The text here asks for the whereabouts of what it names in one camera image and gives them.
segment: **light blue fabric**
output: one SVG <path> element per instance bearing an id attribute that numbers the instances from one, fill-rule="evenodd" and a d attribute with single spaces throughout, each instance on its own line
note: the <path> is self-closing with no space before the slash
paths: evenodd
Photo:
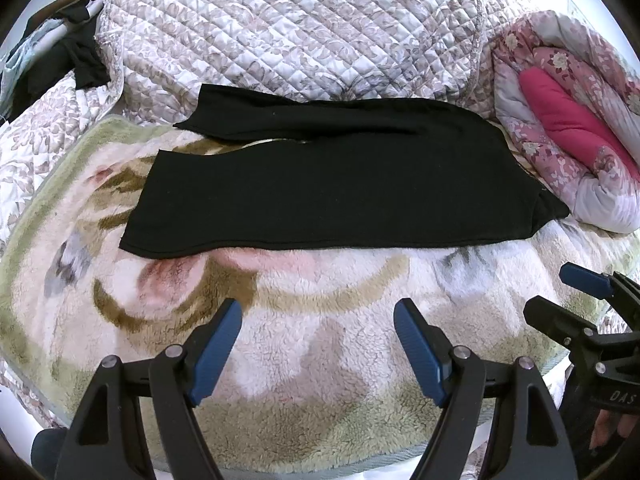
<path id="1" fill-rule="evenodd" d="M 2 70 L 2 82 L 0 82 L 0 117 L 8 119 L 11 114 L 15 85 L 20 76 L 29 68 L 34 46 L 45 34 L 59 27 L 62 23 L 63 20 L 57 19 L 48 19 L 43 22 L 7 60 L 4 70 Z"/>

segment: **metal screw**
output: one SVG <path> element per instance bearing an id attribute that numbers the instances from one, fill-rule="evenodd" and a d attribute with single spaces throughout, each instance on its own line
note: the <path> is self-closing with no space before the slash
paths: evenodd
<path id="1" fill-rule="evenodd" d="M 107 357 L 105 357 L 100 364 L 102 366 L 104 366 L 105 368 L 113 368 L 116 363 L 118 362 L 118 357 L 115 355 L 107 355 Z"/>
<path id="2" fill-rule="evenodd" d="M 533 359 L 528 356 L 521 357 L 518 359 L 518 364 L 524 368 L 525 370 L 531 370 L 536 364 L 533 362 Z"/>
<path id="3" fill-rule="evenodd" d="M 182 355 L 182 346 L 180 345 L 171 345 L 166 348 L 164 354 L 167 357 L 175 358 L 180 357 Z"/>
<path id="4" fill-rule="evenodd" d="M 471 356 L 471 350 L 466 346 L 456 346 L 453 349 L 453 355 L 455 355 L 458 359 L 469 359 Z"/>

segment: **bed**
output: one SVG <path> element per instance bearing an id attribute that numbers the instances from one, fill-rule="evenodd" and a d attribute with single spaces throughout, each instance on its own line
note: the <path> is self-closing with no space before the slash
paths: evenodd
<path id="1" fill-rule="evenodd" d="M 76 91 L 69 74 L 0 137 L 0 348 L 19 377 L 14 390 L 37 399 L 27 404 L 44 424 L 69 422 L 104 355 L 153 355 L 234 295 L 251 329 L 198 412 L 225 477 L 369 470 L 420 454 L 438 415 L 394 338 L 399 298 L 484 358 L 530 354 L 547 371 L 562 355 L 526 327 L 525 301 L 541 294 L 596 320 L 602 305 L 563 286 L 560 265 L 637 278 L 637 233 L 571 218 L 530 240 L 455 250 L 217 250 L 162 265 L 116 254 L 159 148 L 227 149 L 169 126 L 193 111 L 201 83 L 301 101 L 419 96 L 495 119 L 491 52 L 535 9 L 525 0 L 105 1 L 97 39 L 111 82 Z M 106 118 L 116 104 L 118 117 Z M 107 182 L 118 192 L 104 193 Z M 74 237 L 81 218 L 100 240 L 89 263 Z M 23 285 L 63 269 L 77 279 L 50 279 L 58 295 Z M 162 282 L 183 288 L 167 296 Z"/>

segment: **quilted bedspread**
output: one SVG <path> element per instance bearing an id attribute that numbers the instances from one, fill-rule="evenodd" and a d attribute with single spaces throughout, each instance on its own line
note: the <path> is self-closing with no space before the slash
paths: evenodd
<path id="1" fill-rule="evenodd" d="M 523 0 L 106 0 L 126 116 L 175 123 L 203 82 L 294 100 L 419 96 L 492 114 L 494 37 Z"/>

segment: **black fabric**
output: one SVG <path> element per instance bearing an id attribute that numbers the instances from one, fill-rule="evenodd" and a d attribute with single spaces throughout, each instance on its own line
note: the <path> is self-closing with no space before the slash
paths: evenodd
<path id="1" fill-rule="evenodd" d="M 76 1 L 77 0 L 56 0 L 55 2 L 51 2 L 48 6 L 41 8 L 38 12 L 36 12 L 29 18 L 29 21 L 27 21 L 27 26 L 24 29 L 23 37 L 26 38 L 27 36 L 29 36 L 53 14 L 58 12 L 60 9 L 64 9 L 70 4 L 72 5 Z"/>
<path id="2" fill-rule="evenodd" d="M 203 85 L 176 126 L 227 142 L 296 140 L 213 156 L 160 151 L 120 243 L 139 256 L 487 244 L 569 214 L 498 128 L 446 103 L 299 104 Z"/>
<path id="3" fill-rule="evenodd" d="M 69 23 L 86 22 L 90 17 L 86 6 L 90 3 L 91 0 L 77 0 L 66 7 L 62 7 L 51 17 L 59 20 L 67 20 Z"/>
<path id="4" fill-rule="evenodd" d="M 80 18 L 81 9 L 72 11 Z M 96 14 L 76 30 L 68 33 L 18 79 L 9 122 L 17 119 L 29 106 L 60 81 L 70 70 L 75 71 L 76 89 L 95 88 L 111 78 L 100 60 L 94 40 Z"/>

